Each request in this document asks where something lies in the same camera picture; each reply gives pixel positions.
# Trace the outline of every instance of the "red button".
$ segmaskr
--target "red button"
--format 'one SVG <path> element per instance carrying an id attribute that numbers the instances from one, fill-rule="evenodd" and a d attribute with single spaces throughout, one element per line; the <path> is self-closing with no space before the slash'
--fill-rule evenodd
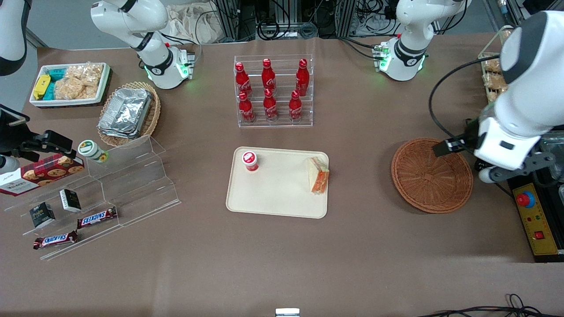
<path id="1" fill-rule="evenodd" d="M 535 231 L 535 239 L 544 239 L 544 233 L 542 231 Z"/>
<path id="2" fill-rule="evenodd" d="M 519 206 L 525 207 L 530 202 L 531 202 L 531 199 L 529 198 L 529 196 L 527 194 L 520 193 L 519 195 L 517 195 L 517 204 L 519 204 Z"/>

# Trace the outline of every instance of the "coca-cola bottle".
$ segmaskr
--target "coca-cola bottle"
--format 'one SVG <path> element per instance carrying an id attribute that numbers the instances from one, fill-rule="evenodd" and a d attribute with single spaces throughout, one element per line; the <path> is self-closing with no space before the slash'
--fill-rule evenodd
<path id="1" fill-rule="evenodd" d="M 247 94 L 244 91 L 239 93 L 239 112 L 241 112 L 243 121 L 247 123 L 252 123 L 257 119 L 253 112 L 253 105 L 247 99 Z"/>
<path id="2" fill-rule="evenodd" d="M 290 119 L 293 123 L 302 121 L 302 101 L 299 99 L 297 90 L 292 91 L 292 98 L 288 105 L 290 108 Z"/>
<path id="3" fill-rule="evenodd" d="M 278 119 L 278 111 L 276 110 L 276 99 L 272 96 L 272 89 L 265 89 L 265 99 L 262 102 L 265 107 L 266 120 L 273 122 Z"/>
<path id="4" fill-rule="evenodd" d="M 253 89 L 250 87 L 249 75 L 247 75 L 245 68 L 243 67 L 243 63 L 241 63 L 240 61 L 235 63 L 235 71 L 237 72 L 237 75 L 235 75 L 237 89 L 239 89 L 239 92 L 246 92 L 247 98 L 252 97 Z"/>
<path id="5" fill-rule="evenodd" d="M 300 96 L 307 94 L 307 87 L 310 84 L 310 72 L 307 71 L 307 60 L 302 58 L 299 60 L 299 68 L 296 73 L 296 90 Z"/>
<path id="6" fill-rule="evenodd" d="M 271 68 L 270 59 L 263 59 L 262 66 L 262 85 L 265 87 L 265 89 L 271 89 L 272 95 L 276 96 L 276 74 Z"/>

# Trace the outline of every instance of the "cookie box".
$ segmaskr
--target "cookie box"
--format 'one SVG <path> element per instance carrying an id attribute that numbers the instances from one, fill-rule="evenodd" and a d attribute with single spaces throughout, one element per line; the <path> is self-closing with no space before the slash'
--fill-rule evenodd
<path id="1" fill-rule="evenodd" d="M 80 158 L 71 159 L 62 154 L 55 154 L 18 168 L 12 173 L 2 174 L 0 193 L 19 196 L 83 170 L 84 163 Z"/>
<path id="2" fill-rule="evenodd" d="M 98 83 L 98 90 L 96 92 L 96 97 L 88 99 L 71 99 L 71 100 L 37 100 L 32 93 L 29 96 L 29 102 L 36 106 L 37 108 L 69 108 L 69 107 L 90 107 L 96 105 L 103 105 L 102 100 L 105 101 L 105 95 L 107 93 L 107 86 L 109 85 L 112 70 L 110 66 L 106 63 L 98 63 L 104 65 L 102 69 L 102 76 L 100 82 Z M 59 64 L 59 65 L 45 65 L 41 66 L 39 73 L 37 74 L 36 80 L 33 82 L 33 87 L 35 87 L 37 81 L 41 75 L 47 74 L 52 69 L 66 69 L 69 66 L 84 65 L 81 64 Z"/>

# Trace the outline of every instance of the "small black box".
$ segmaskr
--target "small black box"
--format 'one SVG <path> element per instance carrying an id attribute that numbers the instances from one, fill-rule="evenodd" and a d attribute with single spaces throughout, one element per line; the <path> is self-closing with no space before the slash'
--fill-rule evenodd
<path id="1" fill-rule="evenodd" d="M 53 214 L 51 205 L 46 202 L 41 203 L 39 206 L 35 206 L 29 211 L 29 214 L 32 216 L 35 228 L 45 227 L 55 220 L 55 214 Z"/>
<path id="2" fill-rule="evenodd" d="M 68 210 L 73 213 L 78 213 L 81 210 L 78 195 L 75 192 L 71 190 L 61 190 L 60 194 L 64 210 Z"/>

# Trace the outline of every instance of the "yellow snack package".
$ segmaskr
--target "yellow snack package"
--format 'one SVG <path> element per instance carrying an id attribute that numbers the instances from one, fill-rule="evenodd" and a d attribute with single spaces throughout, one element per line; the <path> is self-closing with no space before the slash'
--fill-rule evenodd
<path id="1" fill-rule="evenodd" d="M 51 83 L 51 76 L 48 74 L 41 75 L 39 80 L 36 83 L 36 86 L 33 88 L 33 96 L 36 100 L 40 100 L 45 95 L 49 84 Z"/>

